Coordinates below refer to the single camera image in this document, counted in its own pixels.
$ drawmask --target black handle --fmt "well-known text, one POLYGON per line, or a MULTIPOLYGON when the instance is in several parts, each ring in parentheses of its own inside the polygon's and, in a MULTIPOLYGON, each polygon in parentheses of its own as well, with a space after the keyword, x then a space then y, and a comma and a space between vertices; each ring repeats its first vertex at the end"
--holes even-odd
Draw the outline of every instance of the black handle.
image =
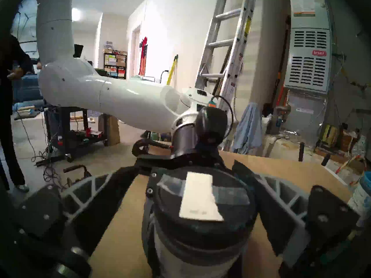
POLYGON ((304 146, 305 146, 305 143, 301 142, 300 143, 300 150, 299 150, 299 161, 300 162, 303 161, 304 146))
POLYGON ((325 158, 322 160, 321 165, 322 165, 322 166, 326 166, 326 164, 327 164, 327 162, 329 161, 330 157, 331 157, 331 154, 329 154, 329 153, 326 154, 325 158))
POLYGON ((87 171, 85 165, 78 164, 78 165, 70 166, 70 167, 63 169, 63 173, 70 172, 72 170, 79 169, 79 168, 84 168, 84 171, 87 171))

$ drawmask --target bolt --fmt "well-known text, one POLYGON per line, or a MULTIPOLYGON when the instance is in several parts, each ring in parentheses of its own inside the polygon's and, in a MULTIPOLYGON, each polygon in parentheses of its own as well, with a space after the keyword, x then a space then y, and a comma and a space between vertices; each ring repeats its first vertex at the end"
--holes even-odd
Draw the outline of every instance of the bolt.
POLYGON ((318 215, 318 220, 321 222, 328 222, 328 217, 324 214, 318 215))

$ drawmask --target person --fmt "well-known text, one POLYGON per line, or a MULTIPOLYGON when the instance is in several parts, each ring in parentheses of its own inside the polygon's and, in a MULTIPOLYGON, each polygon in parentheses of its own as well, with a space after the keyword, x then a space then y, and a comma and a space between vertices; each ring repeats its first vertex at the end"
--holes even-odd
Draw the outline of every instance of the person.
MULTIPOLYGON (((29 187, 25 184, 22 170, 17 161, 11 132, 10 116, 12 115, 13 104, 11 81, 20 79, 26 72, 32 71, 33 66, 30 57, 21 49, 18 40, 14 36, 10 36, 6 45, 7 47, 3 46, 1 49, 0 60, 0 142, 12 182, 18 190, 28 192, 29 187), (14 60, 18 62, 19 67, 13 68, 14 60)), ((9 190, 9 183, 1 163, 0 178, 6 190, 9 190)))

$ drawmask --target white label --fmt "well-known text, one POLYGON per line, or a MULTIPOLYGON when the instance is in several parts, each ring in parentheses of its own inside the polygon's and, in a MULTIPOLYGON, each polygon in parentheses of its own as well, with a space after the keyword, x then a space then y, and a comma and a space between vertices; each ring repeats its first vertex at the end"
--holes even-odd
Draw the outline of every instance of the white label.
POLYGON ((195 220, 223 221, 213 195, 213 176, 188 172, 179 217, 195 220))
POLYGON ((312 109, 302 109, 302 108, 298 107, 298 108, 296 109, 296 111, 297 111, 297 112, 310 113, 311 115, 314 114, 314 110, 312 110, 312 109))

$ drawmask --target hand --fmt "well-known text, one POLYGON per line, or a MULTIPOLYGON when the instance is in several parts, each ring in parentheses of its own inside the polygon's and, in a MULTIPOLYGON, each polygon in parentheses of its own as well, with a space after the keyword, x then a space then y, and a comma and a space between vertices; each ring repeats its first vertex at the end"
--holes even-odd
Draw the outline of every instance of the hand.
POLYGON ((10 72, 10 74, 7 76, 7 78, 11 81, 20 79, 24 75, 23 69, 21 69, 20 67, 13 70, 8 70, 8 72, 10 72))

